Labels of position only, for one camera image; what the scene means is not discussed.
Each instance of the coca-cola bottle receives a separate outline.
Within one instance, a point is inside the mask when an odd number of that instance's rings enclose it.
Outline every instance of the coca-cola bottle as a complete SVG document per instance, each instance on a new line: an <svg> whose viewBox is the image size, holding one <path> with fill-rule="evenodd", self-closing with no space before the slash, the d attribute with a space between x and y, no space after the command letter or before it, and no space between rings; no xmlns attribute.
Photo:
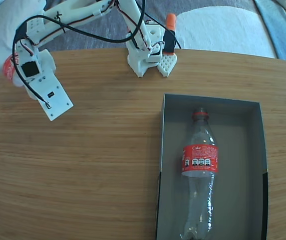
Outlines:
<svg viewBox="0 0 286 240"><path fill-rule="evenodd" d="M183 150L182 175L188 178L188 216L183 240L209 239L212 230L212 191L217 173L218 147L204 108L194 111L191 135Z"/></svg>

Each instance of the wood grain surface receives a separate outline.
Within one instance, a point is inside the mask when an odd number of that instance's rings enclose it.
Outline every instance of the wood grain surface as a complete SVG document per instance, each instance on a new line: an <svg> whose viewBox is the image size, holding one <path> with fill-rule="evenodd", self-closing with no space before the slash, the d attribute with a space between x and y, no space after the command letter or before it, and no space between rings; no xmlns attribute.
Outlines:
<svg viewBox="0 0 286 240"><path fill-rule="evenodd" d="M178 50L137 78L125 49L55 52L74 107L50 122L0 77L0 240L153 240L164 93L261 102L268 239L286 240L286 61Z"/></svg>

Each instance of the red label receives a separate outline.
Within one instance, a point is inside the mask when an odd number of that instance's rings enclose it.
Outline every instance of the red label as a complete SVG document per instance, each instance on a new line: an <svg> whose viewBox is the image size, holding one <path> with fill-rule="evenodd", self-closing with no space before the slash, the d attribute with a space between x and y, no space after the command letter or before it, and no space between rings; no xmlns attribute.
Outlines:
<svg viewBox="0 0 286 240"><path fill-rule="evenodd" d="M15 62L18 64L18 54L15 53ZM10 55L4 63L3 73L10 82L13 82L15 68L13 64L13 55Z"/></svg>
<svg viewBox="0 0 286 240"><path fill-rule="evenodd" d="M182 172L210 171L216 173L218 147L208 144L193 144L183 150Z"/></svg>

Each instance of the cardboard box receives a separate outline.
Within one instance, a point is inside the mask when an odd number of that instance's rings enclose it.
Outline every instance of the cardboard box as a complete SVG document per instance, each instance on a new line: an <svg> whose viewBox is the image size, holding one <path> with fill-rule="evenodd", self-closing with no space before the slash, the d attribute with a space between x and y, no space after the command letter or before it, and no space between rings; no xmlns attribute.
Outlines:
<svg viewBox="0 0 286 240"><path fill-rule="evenodd" d="M212 239L265 240L267 162L260 104L175 94L165 94L162 109L156 239L181 239L189 195L181 158L197 107L207 109L219 151Z"/></svg>

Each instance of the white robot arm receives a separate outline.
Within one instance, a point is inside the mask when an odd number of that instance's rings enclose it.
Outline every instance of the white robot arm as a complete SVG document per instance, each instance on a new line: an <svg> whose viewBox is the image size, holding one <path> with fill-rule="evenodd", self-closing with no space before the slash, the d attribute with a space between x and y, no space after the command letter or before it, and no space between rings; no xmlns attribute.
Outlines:
<svg viewBox="0 0 286 240"><path fill-rule="evenodd" d="M42 11L40 16L31 17L26 25L18 29L21 31L23 28L24 35L16 35L13 51L16 46L15 56L18 55L19 59L16 70L25 81L28 94L38 99L51 121L73 104L54 74L56 66L53 57L47 50L39 52L38 48L70 27L84 25L108 14L113 7L122 14L128 26L130 33L126 38L135 30L137 32L132 40L126 42L128 64L137 76L142 77L148 68L158 66L167 77L175 66L176 55L163 54L164 29L153 23L145 24L144 21L137 27L142 16L135 0L67 0L48 11Z"/></svg>

